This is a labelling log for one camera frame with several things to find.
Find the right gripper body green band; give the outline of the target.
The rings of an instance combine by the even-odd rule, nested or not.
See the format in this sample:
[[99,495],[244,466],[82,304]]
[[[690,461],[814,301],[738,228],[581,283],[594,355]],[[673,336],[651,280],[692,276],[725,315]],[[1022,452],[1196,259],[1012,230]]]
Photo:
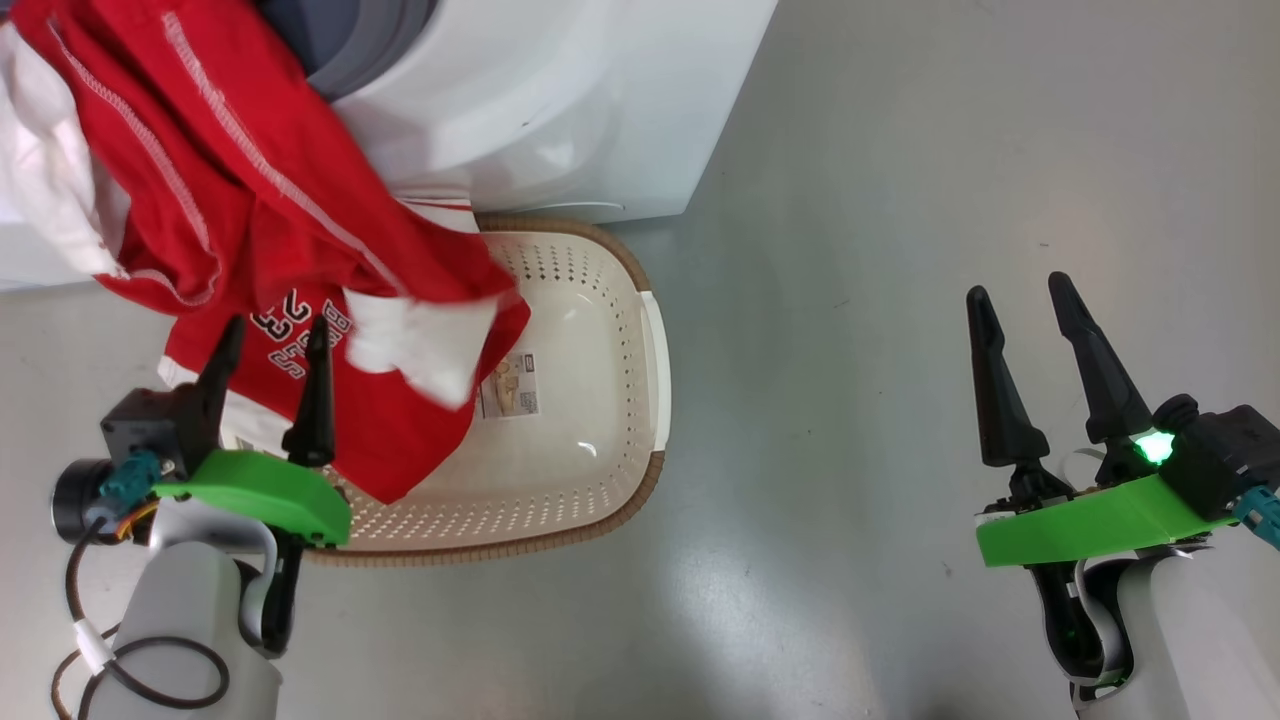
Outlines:
[[1133,674],[1117,592],[1132,565],[1120,553],[1190,551],[1229,519],[1206,521],[1157,474],[1172,455],[1169,439],[1139,439],[1105,455],[1103,471],[1121,461],[1144,477],[1018,503],[1002,498],[975,519],[987,568],[1027,569],[1039,593],[1044,634],[1074,691],[1117,688]]

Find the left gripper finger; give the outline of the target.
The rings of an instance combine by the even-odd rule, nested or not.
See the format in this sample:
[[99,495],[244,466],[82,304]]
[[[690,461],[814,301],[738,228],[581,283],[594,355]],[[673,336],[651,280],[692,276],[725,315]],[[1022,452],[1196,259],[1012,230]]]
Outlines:
[[243,342],[244,319],[242,315],[233,315],[195,382],[189,439],[192,441],[191,447],[197,451],[211,451],[219,447],[227,392],[230,378],[239,365]]
[[306,341],[308,370],[293,425],[284,433],[282,448],[289,462],[302,468],[324,468],[337,455],[330,324],[315,319]]

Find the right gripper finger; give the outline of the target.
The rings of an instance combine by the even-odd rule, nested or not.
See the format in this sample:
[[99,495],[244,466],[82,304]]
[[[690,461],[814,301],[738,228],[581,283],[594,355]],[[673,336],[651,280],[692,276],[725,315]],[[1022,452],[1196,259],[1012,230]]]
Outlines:
[[1085,433],[1091,443],[1152,430],[1151,410],[1070,275],[1051,273],[1048,290],[1060,333],[1076,360],[1089,411]]
[[1050,454],[1034,427],[1004,356],[1005,333],[987,290],[966,293],[975,413],[980,456],[989,468],[1038,465]]

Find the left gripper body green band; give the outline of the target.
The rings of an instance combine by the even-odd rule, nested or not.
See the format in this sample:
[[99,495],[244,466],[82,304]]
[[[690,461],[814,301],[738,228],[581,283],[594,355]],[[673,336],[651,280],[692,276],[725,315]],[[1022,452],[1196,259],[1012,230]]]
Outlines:
[[349,542],[353,514],[320,471],[255,451],[216,450],[183,483],[156,486],[152,551],[183,543],[212,547],[239,582],[238,623],[246,641],[282,656],[294,624],[294,597],[307,550]]

